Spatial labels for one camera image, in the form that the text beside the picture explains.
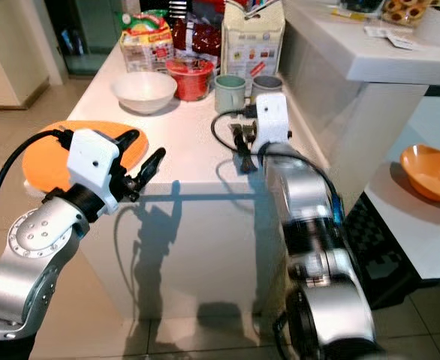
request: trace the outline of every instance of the green mug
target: green mug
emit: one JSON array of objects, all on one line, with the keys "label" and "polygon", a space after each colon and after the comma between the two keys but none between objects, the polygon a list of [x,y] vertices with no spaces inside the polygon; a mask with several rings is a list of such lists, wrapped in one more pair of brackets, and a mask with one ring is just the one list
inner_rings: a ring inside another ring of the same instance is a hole
[{"label": "green mug", "polygon": [[235,75],[219,75],[215,78],[215,111],[225,113],[242,109],[245,104],[245,79]]}]

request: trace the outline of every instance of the gray mug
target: gray mug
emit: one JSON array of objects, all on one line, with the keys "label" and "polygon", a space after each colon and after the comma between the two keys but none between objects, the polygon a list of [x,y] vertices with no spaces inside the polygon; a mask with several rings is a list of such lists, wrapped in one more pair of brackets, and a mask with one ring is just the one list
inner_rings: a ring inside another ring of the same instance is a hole
[{"label": "gray mug", "polygon": [[282,85],[282,81],[275,76],[261,75],[254,77],[250,103],[254,104],[255,99],[260,94],[265,94],[266,92],[281,92]]},{"label": "gray mug", "polygon": [[215,111],[242,109],[245,103],[245,79],[235,75],[220,75],[215,78]]}]

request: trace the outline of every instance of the white shelf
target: white shelf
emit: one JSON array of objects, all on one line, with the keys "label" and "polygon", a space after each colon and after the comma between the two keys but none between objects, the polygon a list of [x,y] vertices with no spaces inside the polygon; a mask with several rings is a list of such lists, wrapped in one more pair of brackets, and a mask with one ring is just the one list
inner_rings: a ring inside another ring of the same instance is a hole
[{"label": "white shelf", "polygon": [[397,49],[385,39],[368,37],[361,22],[331,15],[328,5],[284,0],[284,6],[290,25],[347,80],[440,85],[440,47]]}]

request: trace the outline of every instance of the red cup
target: red cup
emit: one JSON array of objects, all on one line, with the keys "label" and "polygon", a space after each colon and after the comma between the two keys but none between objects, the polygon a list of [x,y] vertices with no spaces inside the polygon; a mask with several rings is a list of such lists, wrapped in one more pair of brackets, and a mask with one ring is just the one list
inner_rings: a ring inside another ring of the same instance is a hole
[{"label": "red cup", "polygon": [[178,85],[175,96],[198,101],[208,95],[213,63],[201,58],[175,58],[167,61],[167,70]]}]

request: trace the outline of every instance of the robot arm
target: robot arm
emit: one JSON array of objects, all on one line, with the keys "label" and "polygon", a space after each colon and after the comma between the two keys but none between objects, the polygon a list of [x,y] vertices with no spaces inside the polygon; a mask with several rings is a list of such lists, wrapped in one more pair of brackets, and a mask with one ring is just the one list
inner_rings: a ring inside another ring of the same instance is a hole
[{"label": "robot arm", "polygon": [[333,201],[318,172],[295,158],[284,95],[257,98],[256,128],[252,150],[258,151],[288,250],[292,345],[302,359],[379,356],[369,304],[337,219],[342,204]]},{"label": "robot arm", "polygon": [[67,164],[73,186],[66,192],[55,189],[40,208],[10,228],[0,258],[0,359],[28,358],[59,273],[77,252],[89,223],[114,213],[124,196],[135,201],[155,175],[163,148],[142,165],[136,178],[125,175],[120,165],[138,135],[131,130],[110,139],[93,130],[76,131]]}]

